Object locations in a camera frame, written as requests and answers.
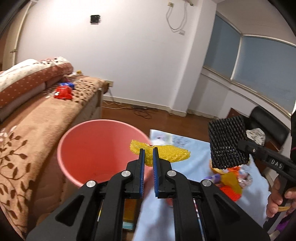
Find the door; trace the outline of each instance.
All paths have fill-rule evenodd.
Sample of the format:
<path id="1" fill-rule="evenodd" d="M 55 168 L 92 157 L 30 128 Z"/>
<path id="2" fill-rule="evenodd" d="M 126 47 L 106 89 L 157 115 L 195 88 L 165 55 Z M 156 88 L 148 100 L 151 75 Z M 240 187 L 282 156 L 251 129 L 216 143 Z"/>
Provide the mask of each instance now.
<path id="1" fill-rule="evenodd" d="M 8 70 L 15 65 L 15 57 L 20 32 L 31 4 L 31 1 L 28 2 L 27 5 L 16 14 L 11 26 L 9 27 L 3 53 L 2 70 Z"/>

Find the blue package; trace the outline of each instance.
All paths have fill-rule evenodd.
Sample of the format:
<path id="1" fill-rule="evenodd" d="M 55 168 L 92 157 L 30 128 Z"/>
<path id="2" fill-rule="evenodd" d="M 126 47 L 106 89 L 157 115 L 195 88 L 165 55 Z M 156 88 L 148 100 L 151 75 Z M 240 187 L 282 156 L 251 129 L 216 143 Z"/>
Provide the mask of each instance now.
<path id="1" fill-rule="evenodd" d="M 71 82 L 60 83 L 60 86 L 65 86 L 65 85 L 69 86 L 72 90 L 75 89 L 75 85 Z"/>

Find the ceiling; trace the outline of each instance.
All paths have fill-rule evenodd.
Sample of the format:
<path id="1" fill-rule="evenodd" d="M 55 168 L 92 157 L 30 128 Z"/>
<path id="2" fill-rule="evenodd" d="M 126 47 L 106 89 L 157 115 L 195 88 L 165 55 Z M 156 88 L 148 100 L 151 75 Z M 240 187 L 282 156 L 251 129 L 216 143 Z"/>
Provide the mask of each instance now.
<path id="1" fill-rule="evenodd" d="M 225 0 L 217 11 L 243 34 L 282 39 L 296 44 L 296 37 L 279 11 L 268 0 Z"/>

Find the human hand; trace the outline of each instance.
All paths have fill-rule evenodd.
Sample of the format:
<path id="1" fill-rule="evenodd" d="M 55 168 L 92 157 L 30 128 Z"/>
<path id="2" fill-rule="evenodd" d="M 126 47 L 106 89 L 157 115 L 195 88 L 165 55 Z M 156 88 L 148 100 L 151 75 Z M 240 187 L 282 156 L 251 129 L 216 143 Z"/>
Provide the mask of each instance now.
<path id="1" fill-rule="evenodd" d="M 279 210 L 279 205 L 282 204 L 283 198 L 279 194 L 279 189 L 281 187 L 281 182 L 279 177 L 274 180 L 274 185 L 271 190 L 271 194 L 268 197 L 268 204 L 266 207 L 266 215 L 269 218 L 272 218 Z M 292 213 L 296 209 L 296 187 L 290 188 L 285 193 L 286 199 L 291 199 L 291 207 L 287 211 L 286 216 Z"/>

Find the light blue tablecloth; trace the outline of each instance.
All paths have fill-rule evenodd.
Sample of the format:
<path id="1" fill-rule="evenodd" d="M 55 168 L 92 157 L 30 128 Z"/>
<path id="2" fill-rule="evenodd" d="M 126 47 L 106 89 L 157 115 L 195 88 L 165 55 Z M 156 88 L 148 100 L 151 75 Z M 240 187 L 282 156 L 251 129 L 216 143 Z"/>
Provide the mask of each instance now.
<path id="1" fill-rule="evenodd" d="M 189 159 L 172 163 L 172 169 L 183 173 L 188 179 L 200 182 L 206 176 L 212 175 L 209 168 L 210 144 L 188 137 L 181 137 L 162 131 L 151 130 L 150 138 L 153 144 L 173 144 L 191 152 Z M 243 190 L 243 195 L 236 203 L 249 214 L 259 225 L 266 219 L 267 198 L 270 194 L 268 183 L 261 176 L 253 160 L 250 171 L 253 178 L 251 186 Z M 173 209 L 164 199 L 155 197 L 154 189 L 142 203 L 133 241 L 174 241 Z"/>

